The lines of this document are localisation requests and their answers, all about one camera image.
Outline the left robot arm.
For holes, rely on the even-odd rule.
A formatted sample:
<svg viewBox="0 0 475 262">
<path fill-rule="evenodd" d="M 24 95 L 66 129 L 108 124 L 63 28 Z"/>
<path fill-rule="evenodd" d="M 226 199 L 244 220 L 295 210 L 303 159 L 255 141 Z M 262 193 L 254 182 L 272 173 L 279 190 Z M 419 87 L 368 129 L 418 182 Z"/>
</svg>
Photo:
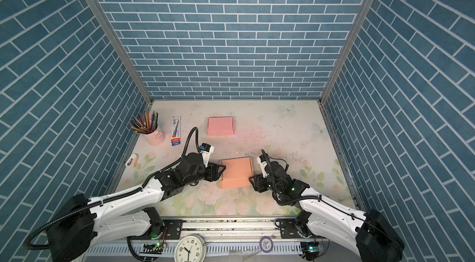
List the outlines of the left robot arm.
<svg viewBox="0 0 475 262">
<path fill-rule="evenodd" d="M 153 204 L 187 185 L 217 181 L 226 167 L 209 157 L 205 151 L 190 153 L 121 192 L 89 199 L 76 195 L 50 222 L 29 233 L 23 247 L 49 250 L 53 261 L 71 262 L 99 243 L 132 236 L 159 238 L 163 221 Z"/>
</svg>

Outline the pink cardboard box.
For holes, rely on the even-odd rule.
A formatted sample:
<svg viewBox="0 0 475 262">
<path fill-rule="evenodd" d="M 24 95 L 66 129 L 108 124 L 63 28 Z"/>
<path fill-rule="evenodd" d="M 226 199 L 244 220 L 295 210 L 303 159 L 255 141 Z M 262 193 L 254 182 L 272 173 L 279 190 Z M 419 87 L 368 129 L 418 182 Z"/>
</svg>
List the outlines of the pink cardboard box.
<svg viewBox="0 0 475 262">
<path fill-rule="evenodd" d="M 234 117 L 208 118 L 207 135 L 209 137 L 233 136 L 234 134 Z"/>
</svg>

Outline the tan cardboard box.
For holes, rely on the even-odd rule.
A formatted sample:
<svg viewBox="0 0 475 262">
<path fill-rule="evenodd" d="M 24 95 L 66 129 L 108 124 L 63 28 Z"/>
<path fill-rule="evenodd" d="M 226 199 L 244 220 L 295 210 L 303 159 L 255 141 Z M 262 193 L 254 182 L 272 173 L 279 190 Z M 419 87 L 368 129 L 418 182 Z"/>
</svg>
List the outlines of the tan cardboard box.
<svg viewBox="0 0 475 262">
<path fill-rule="evenodd" d="M 251 157 L 222 160 L 226 167 L 218 183 L 221 189 L 233 189 L 251 186 L 249 178 L 254 175 Z"/>
</svg>

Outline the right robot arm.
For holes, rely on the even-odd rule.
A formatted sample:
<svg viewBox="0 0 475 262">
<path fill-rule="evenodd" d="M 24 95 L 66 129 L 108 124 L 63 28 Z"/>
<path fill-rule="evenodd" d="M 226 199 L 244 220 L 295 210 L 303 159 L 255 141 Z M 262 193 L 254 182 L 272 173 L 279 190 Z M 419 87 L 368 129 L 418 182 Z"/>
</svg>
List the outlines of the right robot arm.
<svg viewBox="0 0 475 262">
<path fill-rule="evenodd" d="M 267 154 L 259 156 L 261 173 L 250 177 L 259 193 L 271 191 L 280 206 L 300 209 L 296 228 L 304 237 L 322 236 L 357 254 L 364 262 L 399 262 L 405 248 L 402 238 L 377 210 L 364 212 L 323 196 L 309 184 L 293 179 L 287 166 Z"/>
</svg>

